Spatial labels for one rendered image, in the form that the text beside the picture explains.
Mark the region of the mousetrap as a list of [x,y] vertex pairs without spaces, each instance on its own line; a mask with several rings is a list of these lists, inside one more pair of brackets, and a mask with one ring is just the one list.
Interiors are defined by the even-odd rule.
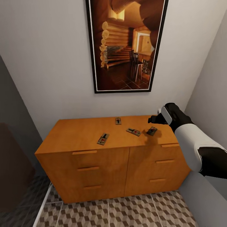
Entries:
[[157,128],[155,128],[155,127],[152,126],[152,127],[148,130],[147,134],[153,136],[153,135],[156,133],[157,130],[158,130]]
[[98,140],[97,144],[104,145],[108,137],[109,137],[109,134],[103,133],[100,139]]
[[130,133],[132,133],[132,134],[134,134],[134,135],[136,135],[138,137],[141,135],[141,132],[140,131],[135,130],[135,129],[132,129],[132,128],[128,128],[126,131],[127,132],[130,132]]
[[116,117],[116,125],[121,125],[121,118],[120,117]]

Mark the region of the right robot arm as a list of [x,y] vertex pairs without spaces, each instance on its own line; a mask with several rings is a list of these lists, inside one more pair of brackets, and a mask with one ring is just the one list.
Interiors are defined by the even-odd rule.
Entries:
[[189,168],[202,174],[227,200],[227,151],[201,131],[176,104],[166,104],[157,114],[148,123],[169,125]]

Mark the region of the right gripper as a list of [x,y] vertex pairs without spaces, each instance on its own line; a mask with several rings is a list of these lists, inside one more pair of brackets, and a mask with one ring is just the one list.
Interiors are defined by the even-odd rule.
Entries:
[[159,118],[159,115],[152,115],[149,119],[148,119],[148,123],[153,123],[153,124],[163,124],[163,125],[168,125],[168,123],[166,121],[162,121]]

